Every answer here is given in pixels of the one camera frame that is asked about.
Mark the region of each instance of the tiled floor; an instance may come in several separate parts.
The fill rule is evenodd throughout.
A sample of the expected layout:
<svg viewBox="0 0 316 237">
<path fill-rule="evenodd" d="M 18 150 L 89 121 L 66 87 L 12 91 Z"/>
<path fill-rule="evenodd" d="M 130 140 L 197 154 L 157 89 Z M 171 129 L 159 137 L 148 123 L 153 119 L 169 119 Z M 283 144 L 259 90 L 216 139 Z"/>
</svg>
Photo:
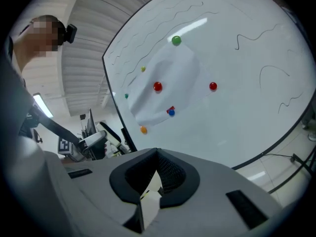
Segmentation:
<svg viewBox="0 0 316 237">
<path fill-rule="evenodd" d="M 290 158 L 287 157 L 269 154 L 285 156 L 296 154 L 305 160 L 316 145 L 315 142 L 308 139 L 308 133 L 309 131 L 303 130 L 301 124 L 298 124 L 293 132 L 266 156 L 238 169 L 237 172 L 266 192 L 272 190 L 293 174 L 300 164 L 291 163 Z M 285 207 L 302 196 L 310 179 L 310 174 L 302 169 L 291 181 L 272 193 L 272 197 Z"/>
</svg>

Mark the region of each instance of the whiteboard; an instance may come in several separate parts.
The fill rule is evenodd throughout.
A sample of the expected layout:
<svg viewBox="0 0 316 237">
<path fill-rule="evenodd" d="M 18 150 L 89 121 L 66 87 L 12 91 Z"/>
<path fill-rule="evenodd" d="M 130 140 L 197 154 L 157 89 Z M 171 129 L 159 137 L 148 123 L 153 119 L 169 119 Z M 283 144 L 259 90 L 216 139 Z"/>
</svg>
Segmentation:
<svg viewBox="0 0 316 237">
<path fill-rule="evenodd" d="M 124 96 L 141 67 L 174 35 L 218 88 L 143 134 Z M 137 150 L 158 147 L 229 167 L 278 142 L 316 88 L 308 45 L 272 0 L 152 0 L 123 26 L 103 61 Z"/>
</svg>

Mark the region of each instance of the ceiling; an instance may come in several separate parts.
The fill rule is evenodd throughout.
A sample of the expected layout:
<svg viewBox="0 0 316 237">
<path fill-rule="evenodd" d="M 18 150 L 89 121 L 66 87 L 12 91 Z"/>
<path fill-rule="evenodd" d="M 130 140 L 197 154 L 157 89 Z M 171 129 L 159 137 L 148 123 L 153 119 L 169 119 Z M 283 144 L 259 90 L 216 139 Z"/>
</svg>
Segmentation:
<svg viewBox="0 0 316 237">
<path fill-rule="evenodd" d="M 32 0 L 10 35 L 13 41 L 37 16 L 56 16 L 78 28 L 72 44 L 32 60 L 23 70 L 27 89 L 40 93 L 55 118 L 76 116 L 106 106 L 109 87 L 102 55 L 122 25 L 149 0 Z"/>
</svg>

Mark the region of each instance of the fluorescent light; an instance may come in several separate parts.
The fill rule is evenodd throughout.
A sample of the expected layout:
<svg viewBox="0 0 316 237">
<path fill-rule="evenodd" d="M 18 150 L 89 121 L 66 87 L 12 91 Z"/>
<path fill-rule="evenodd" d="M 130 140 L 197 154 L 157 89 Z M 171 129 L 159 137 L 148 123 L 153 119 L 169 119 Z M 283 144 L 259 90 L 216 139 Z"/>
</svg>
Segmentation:
<svg viewBox="0 0 316 237">
<path fill-rule="evenodd" d="M 259 178 L 259 177 L 264 176 L 265 174 L 266 174 L 266 173 L 265 173 L 264 171 L 262 171 L 262 172 L 260 172 L 260 173 L 258 173 L 258 174 L 255 174 L 255 175 L 253 175 L 253 176 L 248 177 L 247 179 L 248 179 L 249 181 L 253 181 L 253 180 L 255 180 L 255 179 Z"/>
<path fill-rule="evenodd" d="M 179 31 L 177 31 L 176 33 L 168 37 L 168 42 L 170 42 L 174 36 L 181 37 L 183 34 L 186 34 L 187 32 L 195 29 L 196 27 L 204 25 L 206 22 L 207 22 L 207 18 L 202 18 L 200 20 L 193 22 L 192 24 L 189 24 L 188 26 L 185 26 L 184 28 L 181 28 Z"/>
<path fill-rule="evenodd" d="M 37 105 L 40 107 L 40 109 L 45 113 L 45 115 L 48 116 L 49 118 L 52 118 L 53 114 L 47 108 L 47 106 L 44 103 L 41 95 L 36 94 L 36 95 L 33 96 L 33 98 L 35 99 L 35 101 L 36 101 Z"/>
</svg>

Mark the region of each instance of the wall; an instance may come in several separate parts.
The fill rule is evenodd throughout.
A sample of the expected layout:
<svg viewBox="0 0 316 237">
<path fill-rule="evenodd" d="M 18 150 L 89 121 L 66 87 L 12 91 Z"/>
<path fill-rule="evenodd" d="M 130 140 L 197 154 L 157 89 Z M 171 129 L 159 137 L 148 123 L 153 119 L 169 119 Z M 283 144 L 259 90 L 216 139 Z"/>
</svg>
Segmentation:
<svg viewBox="0 0 316 237">
<path fill-rule="evenodd" d="M 121 138 L 122 144 L 124 145 L 124 137 L 121 132 L 123 128 L 119 116 L 117 115 L 116 109 L 113 105 L 107 106 L 105 109 L 101 107 L 97 107 L 92 109 L 92 115 L 94 122 L 99 122 L 105 120 L 106 124 Z M 66 128 L 67 130 L 71 131 L 74 135 L 78 135 L 81 137 L 81 123 L 80 117 L 74 116 L 70 118 L 53 118 L 55 122 L 57 122 L 62 127 Z M 82 120 L 83 127 L 86 126 L 88 121 L 88 114 L 86 118 Z M 58 136 L 46 129 L 44 126 L 39 124 L 36 131 L 39 133 L 40 137 L 43 140 L 43 143 L 39 143 L 40 147 L 44 151 L 50 151 L 53 153 L 57 153 L 57 145 L 58 145 Z"/>
</svg>

